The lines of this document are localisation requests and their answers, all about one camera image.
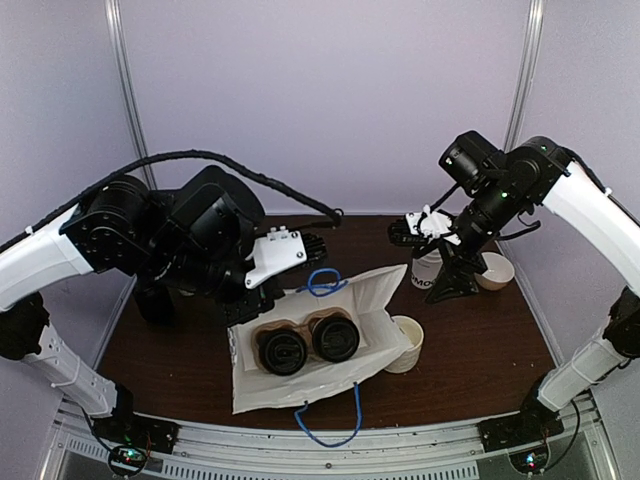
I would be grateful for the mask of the brown cardboard cup carrier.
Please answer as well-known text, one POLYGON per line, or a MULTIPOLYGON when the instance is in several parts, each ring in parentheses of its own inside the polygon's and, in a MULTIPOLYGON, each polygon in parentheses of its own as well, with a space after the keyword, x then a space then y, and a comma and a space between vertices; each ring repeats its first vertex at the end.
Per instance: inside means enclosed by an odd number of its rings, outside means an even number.
POLYGON ((355 323, 355 321, 353 320, 352 316, 346 310, 344 310, 342 308, 338 308, 338 307, 331 307, 331 308, 327 308, 327 309, 317 310, 317 311, 309 314, 301 323, 295 323, 293 320, 290 320, 290 319, 282 319, 282 320, 271 321, 271 322, 268 322, 268 323, 266 323, 266 324, 264 324, 262 326, 259 326, 259 327, 255 328, 253 330, 253 332, 252 332, 251 342, 252 342, 253 357, 254 357, 254 360, 256 361, 256 364, 258 365, 258 367, 261 368, 262 370, 268 372, 261 365, 260 360, 259 360, 258 336, 260 334, 262 334, 262 333, 266 333, 267 331, 272 331, 272 330, 277 330, 277 329, 293 330, 293 331, 297 332, 298 334, 300 334, 303 337, 303 339, 306 342, 307 350, 308 350, 308 359, 307 359, 306 363, 308 362, 309 359, 315 359, 315 360, 319 360, 319 361, 322 361, 322 362, 328 362, 328 361, 325 361, 325 360, 321 359, 314 352, 313 345, 312 345, 312 328, 313 328, 314 324, 317 321, 319 321, 321 319, 324 319, 324 318, 327 318, 327 317, 330 317, 330 316, 345 317, 347 319, 352 320, 355 323))

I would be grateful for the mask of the blue checkered paper bag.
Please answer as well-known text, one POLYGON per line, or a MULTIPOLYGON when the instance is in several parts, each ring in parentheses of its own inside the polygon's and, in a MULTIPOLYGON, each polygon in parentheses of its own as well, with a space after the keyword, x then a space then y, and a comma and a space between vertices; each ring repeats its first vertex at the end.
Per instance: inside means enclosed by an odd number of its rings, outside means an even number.
POLYGON ((398 360, 411 342, 387 311, 405 277, 404 264, 381 267, 332 283, 286 291, 275 307, 228 330, 232 362, 232 412, 293 409, 298 428, 324 448, 339 448, 304 422, 309 407, 352 393, 360 432, 364 420, 360 386, 398 360))

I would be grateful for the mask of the black coffee cup lid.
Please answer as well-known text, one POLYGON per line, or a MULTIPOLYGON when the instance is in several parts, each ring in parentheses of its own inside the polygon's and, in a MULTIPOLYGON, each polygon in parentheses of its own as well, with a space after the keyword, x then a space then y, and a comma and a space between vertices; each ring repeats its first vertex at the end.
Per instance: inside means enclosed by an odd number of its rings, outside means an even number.
POLYGON ((312 328, 314 352, 328 362, 348 360, 357 351, 359 343, 358 328, 345 317, 330 316, 317 321, 312 328))

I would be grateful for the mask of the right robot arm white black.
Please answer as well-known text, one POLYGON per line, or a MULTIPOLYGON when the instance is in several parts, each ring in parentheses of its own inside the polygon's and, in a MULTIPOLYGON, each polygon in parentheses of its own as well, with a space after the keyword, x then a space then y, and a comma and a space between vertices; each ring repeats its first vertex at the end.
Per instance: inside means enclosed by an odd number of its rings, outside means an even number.
POLYGON ((506 150, 469 130, 423 157, 418 252, 444 261, 426 300, 462 306, 480 292, 485 250, 515 268, 552 358, 514 410, 478 425, 485 450, 564 430, 562 410, 592 394, 617 440, 639 435, 639 225, 578 155, 536 135, 506 150))

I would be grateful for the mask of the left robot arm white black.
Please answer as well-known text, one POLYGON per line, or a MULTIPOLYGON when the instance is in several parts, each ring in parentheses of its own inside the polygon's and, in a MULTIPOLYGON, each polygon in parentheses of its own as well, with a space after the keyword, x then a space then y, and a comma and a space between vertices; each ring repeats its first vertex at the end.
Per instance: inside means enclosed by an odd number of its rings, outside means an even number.
POLYGON ((1 354, 35 365, 123 444, 144 424, 124 386, 98 375, 52 325, 42 290, 117 270, 137 281, 152 322, 172 312, 170 289, 208 296, 243 323, 279 297, 275 277, 307 258, 298 232, 259 234, 264 210, 238 178, 209 166, 176 190, 119 176, 73 201, 1 254, 1 354))

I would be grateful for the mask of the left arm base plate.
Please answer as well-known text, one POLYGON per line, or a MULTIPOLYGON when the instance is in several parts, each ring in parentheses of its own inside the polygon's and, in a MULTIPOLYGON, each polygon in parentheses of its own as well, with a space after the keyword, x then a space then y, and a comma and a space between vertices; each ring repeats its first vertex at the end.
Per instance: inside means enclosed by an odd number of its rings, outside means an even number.
POLYGON ((164 454, 173 452, 179 433, 175 422, 137 414, 129 423, 113 417, 93 418, 93 428, 99 438, 164 454))

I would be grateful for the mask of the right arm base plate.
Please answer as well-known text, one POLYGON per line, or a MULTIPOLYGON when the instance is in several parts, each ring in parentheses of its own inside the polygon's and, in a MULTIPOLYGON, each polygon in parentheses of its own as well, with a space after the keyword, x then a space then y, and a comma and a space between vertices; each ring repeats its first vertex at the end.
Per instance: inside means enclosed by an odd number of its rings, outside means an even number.
POLYGON ((563 422, 557 415, 548 417, 524 411, 483 420, 477 427, 485 452, 541 442, 564 432, 563 422))

